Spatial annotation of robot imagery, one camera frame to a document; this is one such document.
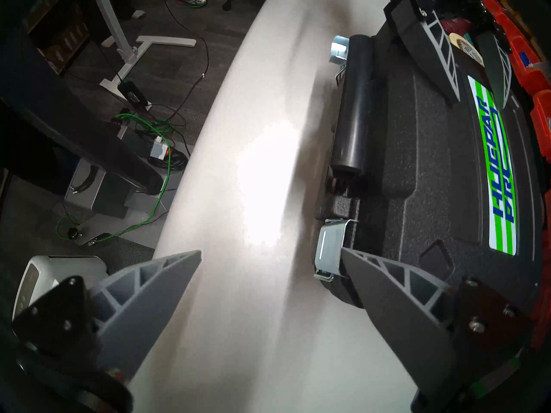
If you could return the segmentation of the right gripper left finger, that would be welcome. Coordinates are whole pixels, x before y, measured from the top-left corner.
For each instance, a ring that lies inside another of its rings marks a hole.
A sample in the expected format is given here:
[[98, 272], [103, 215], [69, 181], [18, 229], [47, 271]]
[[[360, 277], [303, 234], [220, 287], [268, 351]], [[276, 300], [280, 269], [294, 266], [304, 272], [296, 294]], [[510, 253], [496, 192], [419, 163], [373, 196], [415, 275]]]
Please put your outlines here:
[[202, 260], [195, 250], [107, 273], [97, 256], [34, 256], [20, 282], [12, 331], [17, 364], [62, 373], [119, 370], [132, 378]]

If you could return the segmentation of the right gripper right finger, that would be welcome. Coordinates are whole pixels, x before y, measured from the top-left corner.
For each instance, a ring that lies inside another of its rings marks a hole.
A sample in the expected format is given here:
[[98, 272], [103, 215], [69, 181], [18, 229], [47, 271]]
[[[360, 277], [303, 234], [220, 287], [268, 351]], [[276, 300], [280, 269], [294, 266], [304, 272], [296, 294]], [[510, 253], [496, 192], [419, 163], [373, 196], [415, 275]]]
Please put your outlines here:
[[423, 395], [480, 387], [529, 341], [529, 317], [474, 276], [449, 285], [350, 248], [341, 259], [373, 325]]

